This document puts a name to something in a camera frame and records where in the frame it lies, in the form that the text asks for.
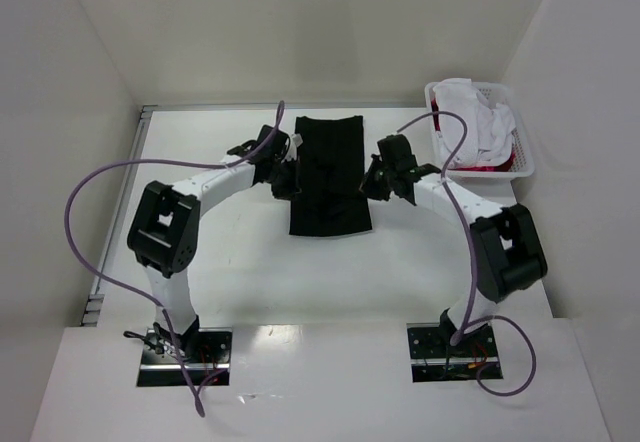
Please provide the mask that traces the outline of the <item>black t shirt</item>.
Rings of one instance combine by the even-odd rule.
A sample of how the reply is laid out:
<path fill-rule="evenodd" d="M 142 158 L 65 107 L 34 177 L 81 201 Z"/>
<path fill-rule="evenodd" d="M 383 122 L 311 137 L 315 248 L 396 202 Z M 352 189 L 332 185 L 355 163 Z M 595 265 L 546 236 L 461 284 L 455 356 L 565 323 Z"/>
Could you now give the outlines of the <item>black t shirt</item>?
<path fill-rule="evenodd" d="M 360 191 L 364 177 L 364 118 L 299 117 L 299 193 L 290 203 L 289 234 L 341 237 L 368 232 L 368 200 Z"/>

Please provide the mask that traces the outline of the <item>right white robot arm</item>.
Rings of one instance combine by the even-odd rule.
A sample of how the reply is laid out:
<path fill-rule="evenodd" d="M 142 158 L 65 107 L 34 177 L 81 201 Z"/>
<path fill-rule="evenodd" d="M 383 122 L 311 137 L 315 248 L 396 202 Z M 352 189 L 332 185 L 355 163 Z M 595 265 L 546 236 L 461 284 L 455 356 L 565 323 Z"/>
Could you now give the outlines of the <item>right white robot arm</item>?
<path fill-rule="evenodd" d="M 442 337 L 457 345 L 487 324 L 499 303 L 546 276 L 548 264 L 529 209 L 486 199 L 432 164 L 420 165 L 403 135 L 377 143 L 361 184 L 372 200 L 392 196 L 437 214 L 463 230 L 470 253 L 467 294 L 440 317 Z"/>

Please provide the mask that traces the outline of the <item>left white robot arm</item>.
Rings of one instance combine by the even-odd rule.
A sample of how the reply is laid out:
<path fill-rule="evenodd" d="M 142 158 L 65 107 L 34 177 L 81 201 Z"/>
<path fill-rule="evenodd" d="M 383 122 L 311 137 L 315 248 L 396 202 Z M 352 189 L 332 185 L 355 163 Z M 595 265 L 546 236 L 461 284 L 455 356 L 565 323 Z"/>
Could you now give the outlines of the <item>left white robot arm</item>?
<path fill-rule="evenodd" d="M 165 184 L 145 187 L 127 245 L 143 266 L 156 308 L 154 331 L 162 343 L 183 356 L 199 350 L 199 317 L 193 307 L 188 266 L 199 239 L 201 218 L 233 195 L 261 183 L 276 198 L 297 192 L 298 148 L 302 138 L 265 125 L 256 140 L 233 147 L 213 169 Z"/>

